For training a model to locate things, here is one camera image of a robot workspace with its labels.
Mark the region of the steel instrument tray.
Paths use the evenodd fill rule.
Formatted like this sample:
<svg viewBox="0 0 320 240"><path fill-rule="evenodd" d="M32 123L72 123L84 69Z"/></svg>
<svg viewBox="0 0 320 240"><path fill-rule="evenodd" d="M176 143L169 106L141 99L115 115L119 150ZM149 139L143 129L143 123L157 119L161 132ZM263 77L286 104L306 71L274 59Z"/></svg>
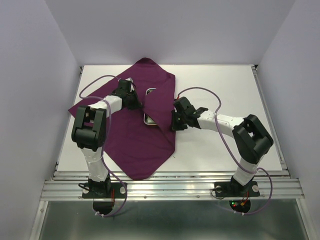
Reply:
<svg viewBox="0 0 320 240"><path fill-rule="evenodd" d="M145 95L147 96L148 94L150 94L151 92L153 92L156 88L148 88L145 92ZM156 126L156 122L146 113L144 113L144 117L143 117L143 121L146 125L148 126Z"/></svg>

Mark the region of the purple cloth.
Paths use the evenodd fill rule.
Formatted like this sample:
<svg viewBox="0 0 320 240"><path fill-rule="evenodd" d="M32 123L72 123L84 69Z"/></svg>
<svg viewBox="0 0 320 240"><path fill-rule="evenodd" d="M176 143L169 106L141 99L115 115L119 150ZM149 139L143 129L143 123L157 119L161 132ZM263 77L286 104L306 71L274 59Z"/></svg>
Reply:
<svg viewBox="0 0 320 240"><path fill-rule="evenodd" d="M112 115L104 151L132 180L150 177L174 152L171 130L176 77L150 58L142 58L118 75L133 79L142 108L123 109ZM146 90L155 88L146 95ZM144 114L157 124L146 125Z"/></svg>

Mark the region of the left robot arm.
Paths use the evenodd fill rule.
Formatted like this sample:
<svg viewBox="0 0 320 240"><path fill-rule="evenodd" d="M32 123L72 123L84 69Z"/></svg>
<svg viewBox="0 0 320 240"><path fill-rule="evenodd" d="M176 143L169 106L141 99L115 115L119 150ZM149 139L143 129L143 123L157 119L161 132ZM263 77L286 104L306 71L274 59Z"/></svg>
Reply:
<svg viewBox="0 0 320 240"><path fill-rule="evenodd" d="M111 193L111 184L106 181L110 172L104 161L104 149L111 131L112 115L123 109L140 109L142 104L132 78L118 79L116 89L105 97L83 96L82 91L79 97L96 102L77 108L71 139L84 155L88 181L95 184L95 193L106 197Z"/></svg>

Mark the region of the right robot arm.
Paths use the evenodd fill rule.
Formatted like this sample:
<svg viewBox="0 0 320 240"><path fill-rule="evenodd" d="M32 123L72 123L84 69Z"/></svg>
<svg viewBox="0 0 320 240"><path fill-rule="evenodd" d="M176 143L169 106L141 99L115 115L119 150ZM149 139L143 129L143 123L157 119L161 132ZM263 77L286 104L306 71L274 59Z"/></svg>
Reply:
<svg viewBox="0 0 320 240"><path fill-rule="evenodd" d="M237 169L231 178L230 189L235 195L246 192L261 159L274 144L273 138L259 118L253 114L247 117L227 116L205 107L195 109L186 97L176 99L173 105L174 110L171 112L173 131L183 131L191 127L217 132L232 158L235 156L224 136L234 139L240 161L235 162Z"/></svg>

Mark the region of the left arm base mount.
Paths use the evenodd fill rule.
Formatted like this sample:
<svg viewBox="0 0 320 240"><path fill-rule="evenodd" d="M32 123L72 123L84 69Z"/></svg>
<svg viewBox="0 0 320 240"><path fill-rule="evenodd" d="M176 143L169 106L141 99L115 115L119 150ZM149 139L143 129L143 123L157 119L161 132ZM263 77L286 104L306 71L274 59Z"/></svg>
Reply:
<svg viewBox="0 0 320 240"><path fill-rule="evenodd" d="M88 182L79 183L78 187L82 190L81 198L92 200L94 214L102 218L117 215L124 207L128 197L127 184L112 183L109 177L100 182L88 179Z"/></svg>

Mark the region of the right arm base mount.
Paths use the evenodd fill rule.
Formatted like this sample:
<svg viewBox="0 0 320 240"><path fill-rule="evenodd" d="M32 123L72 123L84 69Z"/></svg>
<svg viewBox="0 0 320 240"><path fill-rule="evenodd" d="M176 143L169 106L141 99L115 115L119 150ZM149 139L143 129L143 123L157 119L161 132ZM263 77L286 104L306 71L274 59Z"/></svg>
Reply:
<svg viewBox="0 0 320 240"><path fill-rule="evenodd" d="M247 184L241 185L232 177L230 181L215 182L210 194L218 200L231 198L229 206L233 211L248 214L251 209L250 198L259 197L260 190L253 178Z"/></svg>

